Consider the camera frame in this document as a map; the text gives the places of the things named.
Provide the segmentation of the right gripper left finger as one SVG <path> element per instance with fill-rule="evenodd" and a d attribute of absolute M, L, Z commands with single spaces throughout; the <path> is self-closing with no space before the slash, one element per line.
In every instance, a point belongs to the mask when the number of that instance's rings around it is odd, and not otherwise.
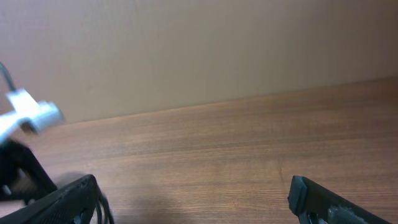
<path fill-rule="evenodd" d="M 97 204 L 97 181 L 91 174 L 1 218 L 1 224 L 89 223 Z"/>

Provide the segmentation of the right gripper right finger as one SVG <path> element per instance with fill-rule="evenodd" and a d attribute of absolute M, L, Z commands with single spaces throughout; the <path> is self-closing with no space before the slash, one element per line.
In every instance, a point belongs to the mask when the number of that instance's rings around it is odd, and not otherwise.
<path fill-rule="evenodd" d="M 287 199 L 301 224 L 390 224 L 300 175 L 292 177 Z"/>

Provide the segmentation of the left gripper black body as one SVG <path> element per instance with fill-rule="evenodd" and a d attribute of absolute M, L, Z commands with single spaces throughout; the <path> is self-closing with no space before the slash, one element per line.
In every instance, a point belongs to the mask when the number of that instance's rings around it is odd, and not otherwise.
<path fill-rule="evenodd" d="M 1 200 L 38 200 L 57 190 L 32 151 L 7 139 L 1 144 Z"/>

